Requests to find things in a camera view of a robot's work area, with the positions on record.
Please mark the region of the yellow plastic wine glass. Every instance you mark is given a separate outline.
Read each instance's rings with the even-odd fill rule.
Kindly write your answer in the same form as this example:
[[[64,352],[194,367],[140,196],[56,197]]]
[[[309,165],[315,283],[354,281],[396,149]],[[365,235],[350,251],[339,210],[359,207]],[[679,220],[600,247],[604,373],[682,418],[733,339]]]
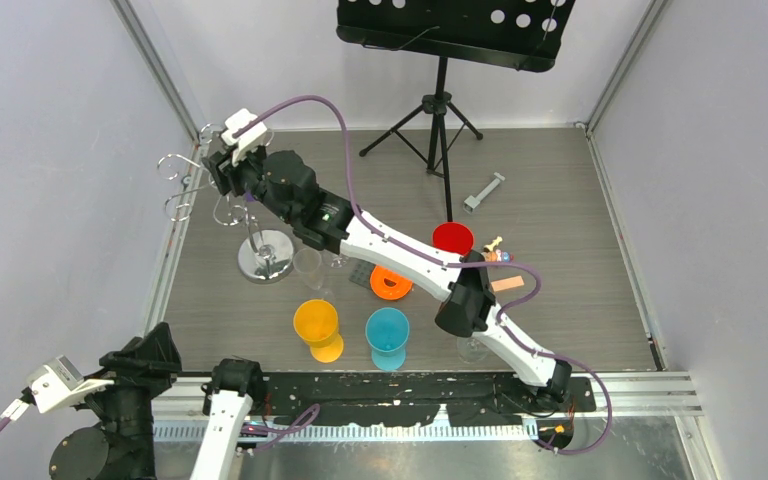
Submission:
[[[342,355],[344,340],[338,313],[328,301],[312,299],[302,303],[294,313],[293,327],[316,361],[332,363]]]

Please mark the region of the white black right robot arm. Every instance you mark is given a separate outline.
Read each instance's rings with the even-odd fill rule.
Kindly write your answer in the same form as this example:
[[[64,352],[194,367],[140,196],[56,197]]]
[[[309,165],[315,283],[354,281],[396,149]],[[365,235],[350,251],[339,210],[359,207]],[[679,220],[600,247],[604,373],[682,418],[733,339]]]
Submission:
[[[569,361],[542,348],[509,319],[491,288],[490,265],[479,252],[435,249],[386,226],[320,187],[315,172],[292,150],[267,153],[260,146],[239,153],[221,147],[202,165],[221,195],[250,195],[304,245],[384,267],[440,300],[435,324],[484,344],[515,371],[540,408],[556,410],[570,398]]]

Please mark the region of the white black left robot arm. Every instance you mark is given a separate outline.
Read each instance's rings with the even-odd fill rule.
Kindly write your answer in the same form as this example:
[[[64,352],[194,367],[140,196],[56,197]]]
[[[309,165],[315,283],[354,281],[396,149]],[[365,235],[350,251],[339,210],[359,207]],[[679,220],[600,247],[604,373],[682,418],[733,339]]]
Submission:
[[[54,449],[48,466],[52,479],[154,479],[153,400],[182,373],[171,328],[161,322],[143,337],[104,354],[99,371],[83,378],[71,407],[88,409],[95,425],[75,430]],[[224,479],[248,414],[267,398],[259,363],[225,359],[204,386],[203,413],[208,425],[191,476]]]

